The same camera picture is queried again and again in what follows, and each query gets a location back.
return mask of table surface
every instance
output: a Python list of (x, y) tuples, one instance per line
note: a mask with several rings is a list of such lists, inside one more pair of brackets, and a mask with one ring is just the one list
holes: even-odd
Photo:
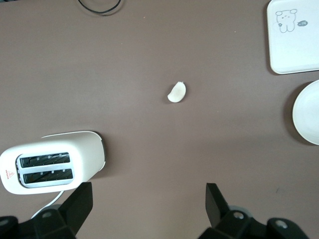
[[(97, 16), (76, 0), (0, 3), (0, 151), (59, 132), (103, 136), (107, 165), (90, 180), (79, 239), (198, 238), (207, 182), (258, 221), (287, 218), (316, 238), (319, 147), (299, 136), (292, 107), (319, 72), (272, 72), (267, 4), (123, 0)], [(178, 81), (187, 92), (173, 104)], [(1, 214), (23, 222), (55, 195), (1, 184)]]

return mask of cartoon drawing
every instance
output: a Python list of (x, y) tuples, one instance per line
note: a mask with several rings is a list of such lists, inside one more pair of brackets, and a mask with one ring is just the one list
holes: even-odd
[(277, 23), (282, 33), (295, 29), (296, 12), (297, 9), (276, 12)]

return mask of white toaster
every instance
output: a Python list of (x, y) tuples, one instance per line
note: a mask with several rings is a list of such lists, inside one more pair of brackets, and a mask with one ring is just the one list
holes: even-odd
[(97, 133), (60, 133), (7, 149), (0, 156), (0, 176), (11, 193), (49, 193), (77, 188), (104, 165), (104, 144)]

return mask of toaster power cord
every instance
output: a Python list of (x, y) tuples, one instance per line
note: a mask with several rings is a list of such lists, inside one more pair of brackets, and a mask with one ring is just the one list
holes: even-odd
[(81, 0), (78, 0), (78, 1), (79, 1), (79, 3), (82, 5), (82, 7), (84, 7), (85, 9), (87, 9), (87, 10), (90, 11), (90, 12), (93, 12), (93, 13), (96, 13), (96, 14), (105, 14), (105, 13), (107, 13), (107, 12), (110, 12), (110, 11), (116, 9), (122, 0), (118, 0), (117, 4), (115, 4), (112, 8), (107, 9), (107, 10), (105, 10), (105, 11), (95, 11), (95, 10), (92, 10), (92, 9), (88, 8), (86, 5), (84, 5), (84, 4), (81, 2)]
[(55, 203), (56, 200), (58, 200), (63, 193), (64, 193), (64, 191), (61, 191), (61, 192), (58, 194), (58, 196), (56, 196), (51, 202), (49, 202), (47, 205), (45, 205), (43, 208), (41, 208), (39, 211), (37, 211), (37, 212), (31, 217), (31, 219), (34, 218), (39, 212), (41, 212), (42, 209), (44, 209), (44, 208), (46, 208), (46, 207), (48, 207), (48, 206), (51, 206), (53, 203)]

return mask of white tray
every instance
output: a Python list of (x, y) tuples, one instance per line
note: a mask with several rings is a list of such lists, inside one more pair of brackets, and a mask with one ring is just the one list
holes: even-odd
[(274, 72), (319, 70), (319, 0), (272, 0), (267, 21)]

